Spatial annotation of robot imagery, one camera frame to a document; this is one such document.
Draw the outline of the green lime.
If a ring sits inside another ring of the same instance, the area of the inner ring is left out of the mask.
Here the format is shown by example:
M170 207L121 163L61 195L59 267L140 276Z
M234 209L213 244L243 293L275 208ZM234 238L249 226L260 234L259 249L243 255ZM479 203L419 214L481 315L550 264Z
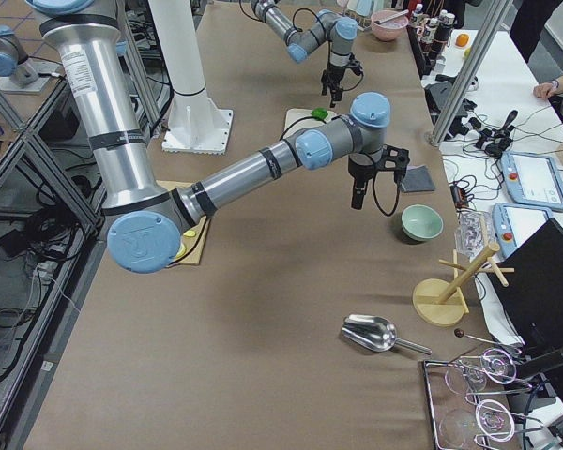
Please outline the green lime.
M328 117L328 111L324 108L315 108L311 111L310 116L313 119L324 121Z

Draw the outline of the beige tray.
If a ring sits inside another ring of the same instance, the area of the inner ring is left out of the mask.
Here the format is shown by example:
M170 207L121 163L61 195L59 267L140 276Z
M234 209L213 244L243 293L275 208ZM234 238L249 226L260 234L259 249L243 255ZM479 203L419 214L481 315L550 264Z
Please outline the beige tray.
M285 122L281 138L287 138L293 133L304 128L316 128L322 126L324 123L330 122L337 114L331 110L328 111L328 117L324 121L313 119L310 113L313 109L292 108L286 112Z

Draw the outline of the black metal glass tray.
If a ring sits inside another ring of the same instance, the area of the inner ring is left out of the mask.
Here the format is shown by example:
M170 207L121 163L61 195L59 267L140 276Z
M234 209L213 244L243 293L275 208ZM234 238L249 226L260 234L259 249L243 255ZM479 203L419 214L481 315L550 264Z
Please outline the black metal glass tray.
M508 449L544 428L531 414L543 377L518 376L509 354L421 363L435 449Z

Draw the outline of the grey folded cloth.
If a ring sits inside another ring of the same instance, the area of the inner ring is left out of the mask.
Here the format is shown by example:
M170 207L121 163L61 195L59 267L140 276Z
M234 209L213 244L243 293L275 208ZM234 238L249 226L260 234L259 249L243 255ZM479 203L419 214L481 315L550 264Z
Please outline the grey folded cloth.
M408 166L400 183L403 193L432 192L435 184L426 165Z

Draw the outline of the mint green bowl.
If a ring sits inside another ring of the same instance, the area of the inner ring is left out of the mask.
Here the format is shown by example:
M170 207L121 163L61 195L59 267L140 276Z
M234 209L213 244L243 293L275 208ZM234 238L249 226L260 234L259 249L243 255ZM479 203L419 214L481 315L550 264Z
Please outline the mint green bowl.
M404 233L418 242L427 242L438 237L444 231L444 221L430 206L413 204L407 206L401 214Z

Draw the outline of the pink bowl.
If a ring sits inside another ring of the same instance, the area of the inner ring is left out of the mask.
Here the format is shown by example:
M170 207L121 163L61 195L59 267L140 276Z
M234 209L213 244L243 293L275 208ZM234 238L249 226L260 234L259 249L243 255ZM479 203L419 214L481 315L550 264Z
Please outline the pink bowl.
M373 35L380 41L391 42L406 29L409 19L405 12L379 10L371 16Z

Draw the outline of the orange fruit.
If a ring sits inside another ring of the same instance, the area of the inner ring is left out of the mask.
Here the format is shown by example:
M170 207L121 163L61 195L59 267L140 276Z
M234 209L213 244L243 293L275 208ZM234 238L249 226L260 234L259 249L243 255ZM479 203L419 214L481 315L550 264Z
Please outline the orange fruit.
M455 39L455 46L458 48L465 48L469 41L469 35L467 33L459 34Z

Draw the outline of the wooden mug tree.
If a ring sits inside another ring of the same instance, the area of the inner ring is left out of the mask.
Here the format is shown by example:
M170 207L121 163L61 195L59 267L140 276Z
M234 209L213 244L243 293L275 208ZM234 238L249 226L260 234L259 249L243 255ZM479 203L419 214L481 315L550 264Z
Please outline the wooden mug tree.
M454 270L451 282L439 278L422 280L412 294L415 311L425 322L440 327L457 324L469 313L468 305L462 293L462 286L478 272L494 273L504 287L509 283L506 274L515 272L514 268L501 268L494 255L499 250L497 243L486 245L468 266L460 266L456 261L441 262Z

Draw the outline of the metal scoop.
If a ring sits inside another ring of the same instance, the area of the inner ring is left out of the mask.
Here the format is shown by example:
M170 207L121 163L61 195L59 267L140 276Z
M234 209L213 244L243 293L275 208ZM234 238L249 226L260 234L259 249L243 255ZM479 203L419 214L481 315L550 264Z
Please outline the metal scoop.
M341 330L345 337L376 353L403 347L426 355L432 354L428 347L399 338L395 324L379 316L350 314L344 318Z

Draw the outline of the blue teach pendant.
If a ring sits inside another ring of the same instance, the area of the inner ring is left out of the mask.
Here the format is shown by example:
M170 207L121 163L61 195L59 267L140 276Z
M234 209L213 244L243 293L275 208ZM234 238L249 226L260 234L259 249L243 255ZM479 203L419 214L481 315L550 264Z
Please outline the blue teach pendant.
M505 202L495 204L492 219L502 257L508 258L553 216L546 207Z
M507 191L516 203L563 212L563 181L552 157L509 150L500 163Z

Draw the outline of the wooden cutting board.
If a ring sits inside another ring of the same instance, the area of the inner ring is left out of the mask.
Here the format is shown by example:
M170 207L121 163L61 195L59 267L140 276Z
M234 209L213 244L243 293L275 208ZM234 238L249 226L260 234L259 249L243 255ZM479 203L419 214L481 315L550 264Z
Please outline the wooden cutting board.
M196 226L190 228L190 230L196 231L197 234L195 237L184 237L182 234L181 243L186 245L187 252L182 258L174 259L171 267L180 264L200 264L209 226L210 219L208 217L202 217Z

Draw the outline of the black monitor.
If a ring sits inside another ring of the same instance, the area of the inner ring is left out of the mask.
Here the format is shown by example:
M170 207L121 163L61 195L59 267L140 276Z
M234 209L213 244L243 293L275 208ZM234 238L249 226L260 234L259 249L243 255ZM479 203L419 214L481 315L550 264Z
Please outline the black monitor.
M509 286L494 284L517 334L523 338L530 372L544 372L563 402L563 228L545 222L505 261Z

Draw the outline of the aluminium frame post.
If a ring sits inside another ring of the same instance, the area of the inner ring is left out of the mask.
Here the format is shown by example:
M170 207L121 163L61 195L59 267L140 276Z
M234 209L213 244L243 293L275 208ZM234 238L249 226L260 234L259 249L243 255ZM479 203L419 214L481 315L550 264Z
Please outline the aluminium frame post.
M471 53L464 60L464 64L459 71L456 81L453 83L444 108L434 124L434 129L429 137L430 145L438 147L445 140L449 127L462 105L465 93L473 82L474 76L477 74L478 68L511 5L511 0L494 0L491 2L490 9L484 18L484 23L478 30L471 46Z

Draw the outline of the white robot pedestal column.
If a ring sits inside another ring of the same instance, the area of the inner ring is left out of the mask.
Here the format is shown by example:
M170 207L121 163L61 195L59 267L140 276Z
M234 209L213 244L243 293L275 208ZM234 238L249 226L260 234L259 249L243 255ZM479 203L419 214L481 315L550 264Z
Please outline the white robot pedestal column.
M190 2L156 0L149 7L174 91L162 148L224 154L234 113L207 93Z

